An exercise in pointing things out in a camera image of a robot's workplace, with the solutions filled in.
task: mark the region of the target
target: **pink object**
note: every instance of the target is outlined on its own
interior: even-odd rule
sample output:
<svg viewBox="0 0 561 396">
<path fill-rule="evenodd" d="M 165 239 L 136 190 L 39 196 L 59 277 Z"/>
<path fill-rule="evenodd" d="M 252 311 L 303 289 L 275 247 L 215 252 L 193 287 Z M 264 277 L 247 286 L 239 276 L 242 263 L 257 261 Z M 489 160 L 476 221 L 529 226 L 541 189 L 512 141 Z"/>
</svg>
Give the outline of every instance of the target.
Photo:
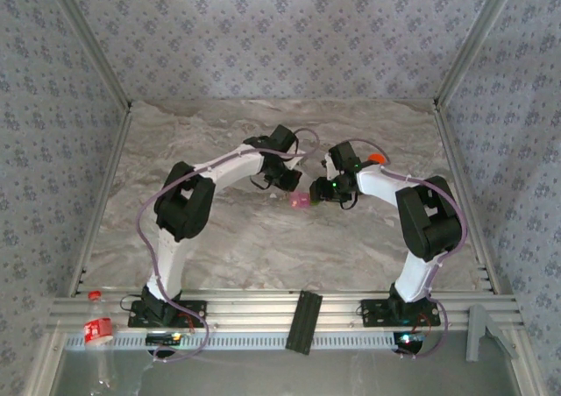
<svg viewBox="0 0 561 396">
<path fill-rule="evenodd" d="M 309 206 L 309 193 L 292 192 L 288 198 L 293 208 L 307 208 Z"/>
</svg>

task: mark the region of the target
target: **marble surface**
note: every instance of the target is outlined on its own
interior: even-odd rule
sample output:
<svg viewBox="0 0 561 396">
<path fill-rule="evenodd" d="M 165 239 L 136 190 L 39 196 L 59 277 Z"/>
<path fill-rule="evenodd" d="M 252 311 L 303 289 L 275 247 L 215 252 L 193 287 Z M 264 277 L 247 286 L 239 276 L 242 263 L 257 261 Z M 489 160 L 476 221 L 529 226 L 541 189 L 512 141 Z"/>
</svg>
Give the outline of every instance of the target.
<svg viewBox="0 0 561 396">
<path fill-rule="evenodd" d="M 276 100 L 134 103 L 110 198 L 82 279 L 86 286 L 142 286 L 151 271 L 134 230 L 138 207 L 157 192 L 172 165 L 214 159 L 276 124 L 307 126 L 321 151 L 302 163 L 298 190 L 324 175 L 324 153 L 347 138 L 370 138 L 393 159 L 393 169 L 451 178 L 429 102 Z M 302 134 L 301 146 L 311 139 Z M 355 144 L 357 154 L 373 150 Z M 155 214 L 142 227 L 157 243 Z M 361 196 L 356 208 L 336 203 L 293 209 L 279 190 L 258 190 L 248 179 L 215 196 L 209 223 L 183 246 L 185 288 L 306 288 L 387 290 L 407 254 L 397 209 Z M 468 244 L 437 275 L 435 288 L 478 289 Z"/>
</svg>

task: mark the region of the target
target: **purple cable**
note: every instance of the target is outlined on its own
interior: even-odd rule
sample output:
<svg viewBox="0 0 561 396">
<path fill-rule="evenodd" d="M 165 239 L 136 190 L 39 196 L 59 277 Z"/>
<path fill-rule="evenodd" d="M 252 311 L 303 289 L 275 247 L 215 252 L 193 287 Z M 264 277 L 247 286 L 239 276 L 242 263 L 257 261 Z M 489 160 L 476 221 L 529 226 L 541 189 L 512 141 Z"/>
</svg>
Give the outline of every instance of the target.
<svg viewBox="0 0 561 396">
<path fill-rule="evenodd" d="M 150 205 L 152 205 L 154 202 L 156 202 L 156 200 L 160 196 L 167 193 L 172 188 L 178 186 L 183 181 L 190 179 L 194 175 L 212 170 L 212 169 L 222 165 L 224 162 L 230 161 L 231 159 L 235 159 L 235 158 L 241 157 L 243 155 L 247 155 L 248 153 L 265 152 L 265 153 L 272 153 L 273 155 L 278 155 L 278 156 L 284 157 L 284 158 L 308 157 L 309 155 L 311 155 L 312 153 L 316 152 L 319 149 L 319 144 L 320 144 L 319 136 L 317 135 L 317 133 L 315 133 L 314 131 L 312 131 L 311 129 L 309 129 L 307 127 L 302 127 L 300 129 L 296 130 L 294 132 L 294 134 L 299 133 L 301 131 L 307 131 L 314 136 L 316 142 L 315 142 L 314 148 L 311 151 L 304 152 L 304 153 L 285 153 L 285 152 L 273 151 L 271 149 L 254 148 L 254 149 L 243 150 L 240 153 L 233 153 L 231 155 L 226 155 L 225 157 L 219 159 L 218 161 L 214 162 L 213 164 L 211 164 L 209 166 L 206 166 L 206 167 L 203 167 L 203 168 L 198 168 L 195 171 L 192 171 L 191 173 L 186 174 L 183 177 L 180 177 L 176 181 L 171 182 L 170 184 L 168 184 L 167 186 L 162 188 L 158 193 L 151 196 L 146 202 L 144 202 L 144 204 L 138 210 L 138 213 L 137 213 L 137 216 L 136 216 L 136 219 L 135 219 L 136 231 L 137 231 L 140 239 L 146 245 L 146 248 L 148 249 L 148 252 L 150 253 L 150 259 L 152 260 L 152 265 L 153 265 L 153 269 L 154 269 L 154 276 L 156 277 L 156 284 L 158 285 L 158 289 L 160 290 L 160 293 L 164 297 L 164 300 L 170 306 L 180 310 L 181 312 L 183 312 L 187 315 L 191 315 L 191 316 L 195 317 L 199 322 L 202 323 L 202 325 L 204 327 L 204 330 L 205 330 L 204 339 L 202 340 L 201 344 L 199 345 L 199 347 L 196 350 L 193 350 L 192 352 L 189 352 L 188 354 L 186 354 L 182 357 L 173 357 L 173 358 L 163 358 L 163 359 L 161 359 L 161 358 L 156 357 L 156 354 L 158 353 L 158 351 L 160 351 L 160 350 L 172 350 L 173 352 L 176 352 L 176 350 L 173 349 L 173 348 L 167 347 L 167 346 L 160 346 L 156 350 L 154 350 L 153 359 L 155 361 L 161 361 L 163 363 L 174 363 L 174 362 L 183 361 L 185 359 L 189 359 L 189 358 L 192 358 L 192 357 L 196 356 L 197 354 L 199 354 L 204 349 L 204 347 L 209 342 L 210 331 L 209 331 L 209 324 L 198 313 L 196 313 L 193 310 L 189 310 L 188 308 L 180 306 L 175 301 L 172 301 L 169 298 L 169 296 L 166 294 L 166 291 L 164 290 L 164 286 L 161 283 L 161 279 L 160 279 L 160 269 L 158 268 L 158 259 L 156 258 L 156 251 L 154 250 L 152 244 L 150 243 L 150 240 L 148 240 L 145 233 L 142 231 L 142 228 L 140 227 L 140 219 L 142 218 L 142 214 L 145 212 L 145 210 Z"/>
<path fill-rule="evenodd" d="M 387 177 L 389 177 L 391 179 L 394 179 L 394 180 L 410 181 L 412 183 L 420 184 L 422 186 L 428 187 L 430 190 L 440 194 L 448 203 L 450 203 L 450 205 L 452 206 L 452 208 L 456 212 L 456 215 L 458 216 L 460 227 L 461 227 L 461 230 L 462 230 L 462 235 L 461 235 L 461 238 L 458 242 L 458 245 L 456 247 L 454 247 L 452 250 L 446 252 L 445 254 L 443 254 L 442 256 L 440 256 L 437 259 L 437 263 L 434 265 L 434 267 L 432 268 L 432 270 L 429 273 L 429 277 L 427 278 L 427 285 L 425 287 L 425 292 L 426 292 L 425 296 L 426 296 L 427 300 L 437 304 L 438 307 L 440 308 L 440 311 L 442 312 L 442 316 L 444 318 L 443 334 L 441 335 L 437 344 L 435 346 L 433 346 L 430 350 L 427 350 L 426 352 L 424 352 L 422 354 L 419 354 L 419 355 L 409 353 L 409 355 L 413 359 L 429 357 L 430 355 L 432 355 L 434 352 L 436 352 L 438 349 L 440 349 L 442 347 L 442 345 L 446 341 L 446 337 L 448 335 L 448 314 L 446 313 L 446 309 L 444 308 L 444 304 L 442 302 L 440 302 L 439 300 L 436 300 L 436 299 L 434 299 L 430 296 L 430 291 L 431 291 L 430 285 L 432 284 L 432 281 L 434 280 L 435 276 L 437 275 L 438 269 L 442 265 L 443 261 L 446 260 L 447 258 L 449 258 L 450 256 L 453 256 L 454 254 L 458 253 L 462 249 L 462 247 L 464 247 L 465 241 L 467 240 L 467 221 L 465 219 L 465 214 L 462 211 L 462 209 L 459 207 L 459 205 L 454 201 L 454 199 L 449 194 L 444 192 L 442 188 L 440 188 L 438 186 L 435 186 L 434 184 L 431 184 L 431 183 L 429 183 L 425 180 L 417 179 L 415 177 L 410 177 L 410 176 L 406 176 L 406 175 L 403 175 L 403 174 L 389 172 L 386 169 L 386 166 L 389 166 L 391 164 L 391 160 L 388 157 L 388 155 L 386 154 L 386 152 L 379 145 L 376 145 L 374 142 L 372 142 L 370 140 L 361 139 L 361 138 L 348 139 L 348 142 L 363 142 L 365 144 L 369 144 L 370 146 L 373 146 L 374 148 L 376 148 L 378 151 L 380 151 L 382 153 L 382 155 L 386 159 L 386 163 L 384 163 L 380 166 L 380 168 L 381 168 L 380 172 L 381 173 L 383 173 Z"/>
</svg>

